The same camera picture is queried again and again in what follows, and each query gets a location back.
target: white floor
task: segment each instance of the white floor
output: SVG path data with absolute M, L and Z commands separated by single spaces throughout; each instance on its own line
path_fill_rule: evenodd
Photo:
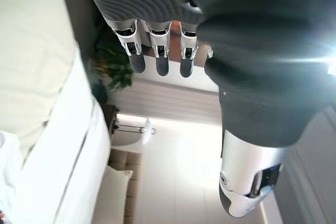
M 133 125 L 145 121 L 127 116 L 120 119 Z M 158 119 L 151 122 L 157 134 L 143 145 L 135 224 L 281 224 L 272 196 L 245 218 L 232 218 L 222 208 L 218 194 L 220 126 Z

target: metal screw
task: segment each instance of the metal screw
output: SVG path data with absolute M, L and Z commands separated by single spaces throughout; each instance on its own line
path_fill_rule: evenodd
M 223 175 L 223 173 L 221 173 L 220 178 L 221 178 L 220 182 L 222 183 L 222 185 L 227 186 L 227 180 L 226 180 L 225 176 Z

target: silver metal bracket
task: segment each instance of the silver metal bracket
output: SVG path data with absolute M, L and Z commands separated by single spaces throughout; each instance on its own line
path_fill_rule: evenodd
M 117 124 L 117 125 L 114 126 L 114 129 L 116 131 L 130 132 L 130 133 L 141 133 L 141 134 L 144 134 L 146 132 L 146 128 L 145 127 L 126 125 L 126 124 Z M 152 128 L 151 134 L 152 135 L 156 134 L 156 129 L 155 128 Z
M 208 46 L 208 57 L 209 59 L 212 58 L 214 55 L 214 51 L 212 50 L 211 46 Z
M 151 30 L 149 29 L 149 33 L 152 41 L 152 48 L 154 50 L 155 57 L 159 58 L 159 56 L 168 57 L 169 48 L 170 48 L 170 26 L 162 30 Z
M 288 150 L 255 145 L 225 130 L 219 196 L 230 215 L 245 216 L 272 191 Z
M 198 49 L 198 42 L 195 32 L 185 32 L 182 24 L 181 28 L 181 57 L 183 60 L 190 58 L 193 60 L 196 56 L 196 51 Z
M 135 20 L 133 25 L 124 30 L 113 30 L 120 40 L 122 47 L 128 56 L 132 54 L 141 54 L 141 38 L 138 33 L 138 21 Z

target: beige sofa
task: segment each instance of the beige sofa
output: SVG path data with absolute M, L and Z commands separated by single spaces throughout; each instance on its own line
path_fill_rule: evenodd
M 112 149 L 108 165 L 115 170 L 132 170 L 125 202 L 124 224 L 134 223 L 135 205 L 139 190 L 141 154 Z

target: potted plant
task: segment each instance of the potted plant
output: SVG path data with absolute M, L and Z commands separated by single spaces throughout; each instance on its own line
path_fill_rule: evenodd
M 92 63 L 93 70 L 100 79 L 98 84 L 93 85 L 92 93 L 99 103 L 107 102 L 106 89 L 117 91 L 132 86 L 133 70 L 129 58 L 118 46 L 111 43 L 100 46 Z

